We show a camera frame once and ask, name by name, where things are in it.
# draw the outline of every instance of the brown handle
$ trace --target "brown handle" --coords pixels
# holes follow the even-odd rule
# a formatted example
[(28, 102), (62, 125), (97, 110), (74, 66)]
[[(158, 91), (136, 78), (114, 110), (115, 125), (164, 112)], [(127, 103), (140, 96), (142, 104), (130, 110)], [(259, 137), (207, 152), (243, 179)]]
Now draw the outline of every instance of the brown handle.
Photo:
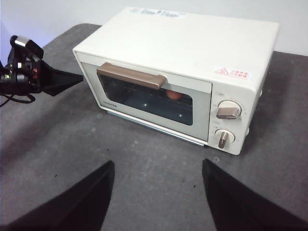
[(167, 80), (166, 77), (161, 75), (155, 76), (141, 71), (134, 71), (120, 66), (115, 66), (110, 63), (104, 63), (97, 68), (97, 74), (117, 78), (156, 90), (160, 89)]

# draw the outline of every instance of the oven front panel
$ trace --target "oven front panel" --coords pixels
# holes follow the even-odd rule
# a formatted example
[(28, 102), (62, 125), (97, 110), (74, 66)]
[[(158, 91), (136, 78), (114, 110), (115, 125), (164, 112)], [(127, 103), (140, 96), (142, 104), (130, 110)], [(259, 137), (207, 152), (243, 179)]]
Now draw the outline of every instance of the oven front panel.
[(190, 135), (208, 139), (211, 94), (168, 83), (153, 89), (107, 75), (82, 63), (100, 106)]

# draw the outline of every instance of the red warning sticker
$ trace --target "red warning sticker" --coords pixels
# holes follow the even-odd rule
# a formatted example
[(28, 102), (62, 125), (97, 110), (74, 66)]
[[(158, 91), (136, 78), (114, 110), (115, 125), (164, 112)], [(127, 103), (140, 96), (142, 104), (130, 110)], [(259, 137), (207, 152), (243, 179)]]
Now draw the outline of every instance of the red warning sticker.
[(249, 73), (247, 71), (243, 70), (234, 70), (234, 69), (227, 69), (225, 67), (219, 68), (215, 71), (216, 74), (224, 75), (224, 76), (231, 76), (231, 77), (237, 77), (237, 78), (249, 78)]

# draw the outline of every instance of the white toaster oven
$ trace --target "white toaster oven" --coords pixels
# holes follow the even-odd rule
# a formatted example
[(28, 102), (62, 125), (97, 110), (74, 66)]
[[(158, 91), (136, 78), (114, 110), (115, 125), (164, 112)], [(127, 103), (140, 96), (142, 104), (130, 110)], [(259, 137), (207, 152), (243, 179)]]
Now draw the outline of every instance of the white toaster oven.
[(279, 25), (127, 7), (74, 55), (100, 108), (239, 154)]

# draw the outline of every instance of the robotic arm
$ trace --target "robotic arm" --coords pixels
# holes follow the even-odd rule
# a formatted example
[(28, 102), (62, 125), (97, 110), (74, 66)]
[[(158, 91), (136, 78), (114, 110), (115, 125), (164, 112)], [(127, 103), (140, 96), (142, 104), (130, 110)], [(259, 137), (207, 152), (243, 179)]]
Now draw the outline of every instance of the robotic arm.
[[(82, 75), (50, 67), (42, 60), (43, 49), (28, 38), (14, 35), (10, 44), (8, 64), (3, 67), (0, 61), (0, 95), (8, 98), (0, 106), (9, 100), (31, 103), (35, 100), (31, 93), (55, 96), (83, 80)], [(14, 95), (27, 96), (29, 101), (16, 99)]]

